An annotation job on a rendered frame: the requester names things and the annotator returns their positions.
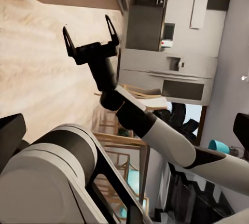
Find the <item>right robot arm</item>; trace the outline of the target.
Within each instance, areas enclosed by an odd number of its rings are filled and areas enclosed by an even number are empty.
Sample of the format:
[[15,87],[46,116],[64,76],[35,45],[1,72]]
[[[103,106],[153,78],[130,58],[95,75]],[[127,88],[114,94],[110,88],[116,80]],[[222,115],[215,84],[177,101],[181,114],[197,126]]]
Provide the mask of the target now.
[[164,159],[217,185],[249,196],[249,162],[192,145],[118,85],[110,58],[117,55],[116,46],[120,39],[108,15],[105,17],[112,28],[109,30],[112,41],[108,41],[106,46],[94,42],[75,48],[66,27],[63,27],[67,53],[74,58],[76,65],[89,64],[98,90],[102,92],[100,104],[116,112],[123,128],[132,130]]

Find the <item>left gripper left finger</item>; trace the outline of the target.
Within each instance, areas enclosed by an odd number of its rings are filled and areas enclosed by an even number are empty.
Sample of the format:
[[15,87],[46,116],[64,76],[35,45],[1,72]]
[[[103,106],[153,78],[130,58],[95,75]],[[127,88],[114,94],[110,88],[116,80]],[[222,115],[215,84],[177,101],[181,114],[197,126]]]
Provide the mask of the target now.
[[0,119],[0,174],[26,134],[22,113]]

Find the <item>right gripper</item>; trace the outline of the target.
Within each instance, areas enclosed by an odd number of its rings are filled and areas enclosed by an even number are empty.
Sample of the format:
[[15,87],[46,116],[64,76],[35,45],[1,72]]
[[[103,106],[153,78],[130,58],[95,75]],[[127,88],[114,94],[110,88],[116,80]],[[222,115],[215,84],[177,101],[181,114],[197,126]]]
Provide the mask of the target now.
[[[108,41],[108,45],[101,47],[88,48],[77,52],[66,27],[63,27],[63,35],[66,43],[67,53],[69,57],[73,57],[76,65],[89,64],[92,76],[97,81],[108,80],[114,74],[113,66],[110,58],[117,55],[117,47],[120,39],[114,25],[108,15],[105,15],[106,21],[110,24],[110,35],[112,41]],[[77,54],[76,54],[77,52]]]

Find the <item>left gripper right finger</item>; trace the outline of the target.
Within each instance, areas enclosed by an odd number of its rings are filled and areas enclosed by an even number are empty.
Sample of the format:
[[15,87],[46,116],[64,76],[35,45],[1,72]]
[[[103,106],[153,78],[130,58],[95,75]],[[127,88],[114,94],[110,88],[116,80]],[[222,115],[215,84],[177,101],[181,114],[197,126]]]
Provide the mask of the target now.
[[249,153],[249,115],[238,113],[234,121],[233,131]]

